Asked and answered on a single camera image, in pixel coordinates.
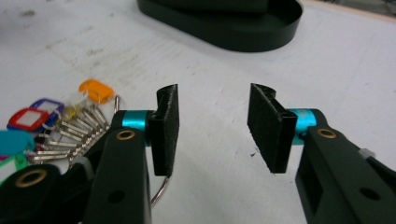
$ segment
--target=white surface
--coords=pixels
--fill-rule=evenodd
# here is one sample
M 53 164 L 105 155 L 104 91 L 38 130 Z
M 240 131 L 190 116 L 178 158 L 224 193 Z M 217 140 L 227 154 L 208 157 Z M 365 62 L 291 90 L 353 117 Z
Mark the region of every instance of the white surface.
M 17 167 L 15 167 L 15 160 L 8 161 L 6 164 L 3 164 L 0 167 L 1 167 L 1 172 L 0 172 L 1 182 L 17 171 Z
M 395 21 L 304 2 L 287 46 L 237 53 L 143 15 L 134 0 L 4 0 L 0 9 L 3 128 L 22 107 L 62 100 L 89 77 L 129 109 L 155 109 L 155 91 L 178 84 L 175 171 L 154 224 L 306 222 L 294 183 L 302 149 L 286 175 L 268 172 L 246 125 L 252 82 L 274 88 L 285 107 L 321 109 L 396 169 Z

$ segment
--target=screw hole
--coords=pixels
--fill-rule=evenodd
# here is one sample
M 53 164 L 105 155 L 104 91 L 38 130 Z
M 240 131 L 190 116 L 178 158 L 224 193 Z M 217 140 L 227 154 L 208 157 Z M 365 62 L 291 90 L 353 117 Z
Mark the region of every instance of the screw hole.
M 117 139 L 119 140 L 128 140 L 134 137 L 134 132 L 132 131 L 122 131 L 117 133 Z
M 372 189 L 363 188 L 363 189 L 361 189 L 361 194 L 364 197 L 374 200 L 374 201 L 378 201 L 381 199 L 381 197 L 379 197 L 379 195 Z
M 18 188 L 28 188 L 41 182 L 47 176 L 47 171 L 43 169 L 32 170 L 21 175 L 15 185 Z
M 121 190 L 116 190 L 108 195 L 108 201 L 111 203 L 120 203 L 125 198 L 125 193 Z
M 325 138 L 335 138 L 337 136 L 334 132 L 327 129 L 319 129 L 318 134 Z

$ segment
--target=orange key tag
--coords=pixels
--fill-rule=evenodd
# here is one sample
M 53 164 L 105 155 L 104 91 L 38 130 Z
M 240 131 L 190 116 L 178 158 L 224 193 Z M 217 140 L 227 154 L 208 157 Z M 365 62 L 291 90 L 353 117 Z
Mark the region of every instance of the orange key tag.
M 97 104 L 104 104 L 114 96 L 113 89 L 95 79 L 84 81 L 79 85 L 78 90 L 87 92 L 88 98 Z

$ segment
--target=plastic key tag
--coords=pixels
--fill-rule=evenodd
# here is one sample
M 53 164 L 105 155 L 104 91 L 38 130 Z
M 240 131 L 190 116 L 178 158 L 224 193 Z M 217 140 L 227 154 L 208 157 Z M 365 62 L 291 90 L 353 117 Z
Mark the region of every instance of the plastic key tag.
M 104 104 L 114 96 L 113 89 L 95 79 L 84 81 L 78 90 L 87 92 L 88 97 L 97 104 Z
M 25 150 L 35 149 L 33 136 L 24 131 L 0 131 L 0 155 L 15 156 Z
M 49 119 L 49 113 L 36 108 L 24 108 L 14 114 L 8 121 L 8 129 L 33 132 Z
M 64 109 L 64 104 L 62 104 L 61 102 L 42 98 L 34 102 L 32 105 L 30 105 L 30 107 L 47 111 L 49 113 L 49 118 L 51 119 L 51 117 L 58 116 L 56 113 L 54 113 L 55 110 L 62 112 L 62 110 Z
M 64 104 L 61 102 L 53 101 L 50 99 L 39 99 L 30 105 L 31 108 L 36 108 L 39 110 L 44 110 L 49 113 L 49 118 L 46 121 L 48 126 L 54 124 L 54 122 L 58 119 L 58 115 L 64 110 Z
M 0 161 L 0 186 L 10 175 L 25 168 L 27 165 L 28 161 L 23 154 L 11 156 L 4 161 Z

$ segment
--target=metal ring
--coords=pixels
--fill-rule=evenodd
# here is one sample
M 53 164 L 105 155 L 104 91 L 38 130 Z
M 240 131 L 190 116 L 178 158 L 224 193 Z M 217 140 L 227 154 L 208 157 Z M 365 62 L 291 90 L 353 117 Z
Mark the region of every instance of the metal ring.
M 45 124 L 45 123 L 42 123 L 41 124 L 41 126 L 45 129 L 45 130 L 50 130 L 50 131 L 53 131 L 53 130 L 55 130 L 55 125 L 53 125 L 53 126 L 48 126 L 47 124 Z
M 58 109 L 53 110 L 53 113 L 55 113 L 56 115 L 58 115 L 58 119 L 62 119 L 62 114 L 61 114 L 61 112 L 59 112 Z
M 337 137 L 337 134 L 335 134 L 333 131 L 330 131 L 328 129 L 318 129 L 318 134 L 325 138 L 336 138 Z
M 98 91 L 94 91 L 94 90 L 86 90 L 86 91 L 84 91 L 84 94 L 87 94 L 87 98 L 88 98 L 88 99 L 90 99 L 90 94 L 91 94 L 91 93 L 93 93 L 95 96 L 98 97 L 98 102 L 97 102 L 97 104 L 99 105 L 99 104 L 101 103 L 102 96 L 99 94 Z
M 160 189 L 157 191 L 157 193 L 152 197 L 151 199 L 151 207 L 154 207 L 155 203 L 158 202 L 158 200 L 163 196 L 163 193 L 165 192 L 166 187 L 168 186 L 170 178 L 168 176 L 165 177 L 163 180 L 163 184 L 161 185 Z
M 134 132 L 133 131 L 122 131 L 117 133 L 117 139 L 123 141 L 123 140 L 128 140 L 134 137 Z
M 38 175 L 36 178 L 32 180 L 26 180 L 26 177 L 29 175 Z M 27 172 L 23 175 L 21 175 L 18 179 L 17 182 L 15 182 L 15 186 L 18 188 L 28 188 L 31 187 L 39 182 L 41 182 L 45 177 L 47 176 L 47 171 L 43 169 L 36 169 L 30 172 Z

